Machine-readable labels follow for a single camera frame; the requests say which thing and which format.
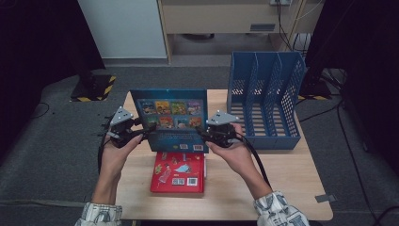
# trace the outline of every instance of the yellow black warning tape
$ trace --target yellow black warning tape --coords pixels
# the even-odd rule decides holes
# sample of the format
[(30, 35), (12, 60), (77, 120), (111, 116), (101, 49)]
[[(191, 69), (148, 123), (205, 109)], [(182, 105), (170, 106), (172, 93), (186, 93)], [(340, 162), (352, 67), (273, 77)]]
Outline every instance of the yellow black warning tape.
[(299, 100), (319, 100), (319, 101), (323, 101), (323, 100), (330, 100), (331, 96), (316, 96), (316, 95), (299, 95), (298, 96)]
[(103, 101), (103, 100), (105, 100), (108, 97), (109, 92), (111, 91), (112, 86), (114, 85), (114, 82), (115, 82), (116, 78), (117, 77), (115, 75), (112, 75), (109, 78), (107, 87), (104, 90), (104, 94), (102, 96), (97, 96), (97, 97), (84, 97), (84, 96), (82, 96), (82, 97), (73, 98), (73, 99), (71, 99), (71, 101), (73, 101), (73, 102), (90, 102), (90, 101)]

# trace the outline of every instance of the human arm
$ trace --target human arm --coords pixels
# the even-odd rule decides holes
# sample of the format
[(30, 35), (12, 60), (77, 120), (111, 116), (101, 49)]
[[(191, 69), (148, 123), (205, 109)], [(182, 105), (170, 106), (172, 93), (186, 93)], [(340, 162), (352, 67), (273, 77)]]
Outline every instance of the human arm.
[(131, 139), (117, 148), (106, 137), (102, 167), (91, 202), (87, 203), (82, 217), (75, 225), (120, 225), (121, 206), (115, 205), (118, 182), (129, 153), (140, 143), (142, 136)]
[[(243, 135), (239, 124), (231, 124), (240, 137)], [(212, 142), (206, 143), (213, 153), (221, 156), (238, 173), (249, 189), (254, 207), (259, 214), (258, 226), (265, 225), (309, 225), (306, 217), (289, 205), (283, 194), (274, 191), (255, 168), (251, 153), (242, 142), (233, 143), (229, 148), (221, 148)]]

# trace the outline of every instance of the book cover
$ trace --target book cover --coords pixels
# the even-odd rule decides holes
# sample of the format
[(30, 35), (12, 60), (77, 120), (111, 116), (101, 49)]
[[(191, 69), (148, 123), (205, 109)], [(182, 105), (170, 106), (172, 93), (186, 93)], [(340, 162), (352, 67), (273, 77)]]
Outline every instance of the book cover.
[(195, 127), (208, 119), (206, 89), (131, 89), (143, 127), (156, 123), (148, 137), (153, 152), (209, 153)]
[(150, 191), (154, 193), (202, 193), (203, 153), (157, 153)]

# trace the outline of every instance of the patterned sleeve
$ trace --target patterned sleeve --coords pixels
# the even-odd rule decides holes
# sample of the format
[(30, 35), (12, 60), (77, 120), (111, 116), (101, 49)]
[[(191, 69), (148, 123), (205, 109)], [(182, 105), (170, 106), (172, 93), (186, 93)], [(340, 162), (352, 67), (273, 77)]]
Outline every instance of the patterned sleeve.
[(105, 205), (86, 203), (82, 217), (78, 219), (75, 226), (116, 226), (122, 225), (120, 217), (122, 207), (120, 205)]
[(305, 215), (289, 205), (279, 191), (254, 201), (254, 207), (259, 214), (258, 226), (309, 226)]

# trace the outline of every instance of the wooden table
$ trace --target wooden table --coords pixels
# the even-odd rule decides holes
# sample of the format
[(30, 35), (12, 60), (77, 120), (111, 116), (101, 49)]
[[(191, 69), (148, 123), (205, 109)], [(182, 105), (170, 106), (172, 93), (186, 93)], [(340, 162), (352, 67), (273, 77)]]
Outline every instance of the wooden table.
[[(208, 90), (209, 116), (218, 109), (226, 111), (226, 100), (225, 89)], [(137, 117), (130, 93), (124, 107)], [(309, 219), (330, 220), (329, 203), (318, 203), (314, 198), (324, 195), (325, 190), (300, 125), (298, 129), (302, 139), (293, 150), (263, 151), (260, 158), (272, 187), (282, 191), (288, 203)], [(241, 177), (212, 151), (206, 158), (207, 178), (203, 194), (155, 194), (150, 192), (155, 153), (151, 152), (146, 140), (141, 142), (129, 155), (118, 186), (117, 204), (123, 206), (122, 218), (256, 220), (253, 198)]]

